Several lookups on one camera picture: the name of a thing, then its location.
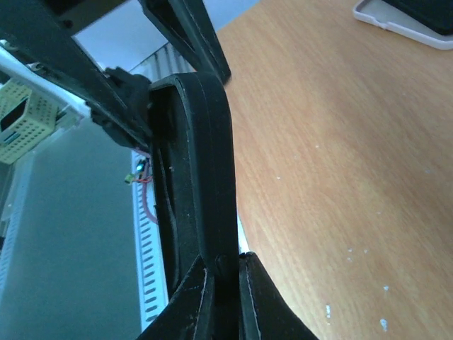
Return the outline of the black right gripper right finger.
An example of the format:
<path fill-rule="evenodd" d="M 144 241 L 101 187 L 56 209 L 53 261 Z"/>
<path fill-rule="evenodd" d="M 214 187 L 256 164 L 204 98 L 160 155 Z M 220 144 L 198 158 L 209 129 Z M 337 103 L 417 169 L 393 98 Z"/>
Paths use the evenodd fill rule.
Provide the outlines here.
<path fill-rule="evenodd" d="M 253 252 L 239 257 L 242 339 L 316 339 L 284 301 Z"/>

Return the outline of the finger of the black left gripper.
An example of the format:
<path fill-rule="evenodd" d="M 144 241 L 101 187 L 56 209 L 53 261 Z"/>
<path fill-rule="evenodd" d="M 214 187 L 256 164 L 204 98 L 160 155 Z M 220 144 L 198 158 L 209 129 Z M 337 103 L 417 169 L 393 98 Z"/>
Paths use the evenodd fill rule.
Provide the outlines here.
<path fill-rule="evenodd" d="M 197 71 L 225 84 L 231 70 L 202 0 L 143 0 L 144 15 Z"/>
<path fill-rule="evenodd" d="M 116 143 L 149 148 L 151 82 L 119 67 L 101 70 L 44 1 L 2 1 L 1 38 L 40 64 L 39 76 L 82 98 Z"/>

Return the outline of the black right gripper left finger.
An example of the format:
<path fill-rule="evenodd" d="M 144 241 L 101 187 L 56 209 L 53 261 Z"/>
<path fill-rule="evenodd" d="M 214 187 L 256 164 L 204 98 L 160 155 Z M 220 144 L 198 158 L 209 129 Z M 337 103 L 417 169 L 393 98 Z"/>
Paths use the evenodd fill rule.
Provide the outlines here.
<path fill-rule="evenodd" d="M 198 256 L 163 312 L 139 339 L 211 339 L 214 275 Z"/>

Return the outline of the black silicone phone case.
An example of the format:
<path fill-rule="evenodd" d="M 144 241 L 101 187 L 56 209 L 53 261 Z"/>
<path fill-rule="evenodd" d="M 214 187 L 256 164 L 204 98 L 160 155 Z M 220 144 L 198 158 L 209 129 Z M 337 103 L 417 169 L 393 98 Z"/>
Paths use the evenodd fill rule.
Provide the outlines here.
<path fill-rule="evenodd" d="M 166 285 L 174 293 L 196 258 L 218 279 L 238 269 L 231 113 L 206 72 L 170 75 L 150 89 L 155 211 Z"/>

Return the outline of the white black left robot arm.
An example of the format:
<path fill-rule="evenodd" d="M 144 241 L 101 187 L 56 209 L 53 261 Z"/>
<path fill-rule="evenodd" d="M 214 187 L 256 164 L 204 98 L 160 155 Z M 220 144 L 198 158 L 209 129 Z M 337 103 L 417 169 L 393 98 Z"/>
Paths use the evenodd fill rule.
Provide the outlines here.
<path fill-rule="evenodd" d="M 147 150 L 157 135 L 159 116 L 176 98 L 159 93 L 145 76 L 121 66 L 100 66 L 78 39 L 90 24 L 104 21 L 119 1 L 2 1 L 1 73 L 59 106 L 86 111 L 117 144 Z M 203 80 L 218 87 L 231 78 L 226 57 L 202 1 L 141 1 L 129 18 L 113 18 L 97 34 L 106 57 L 150 38 L 150 22 L 195 70 L 184 86 Z"/>

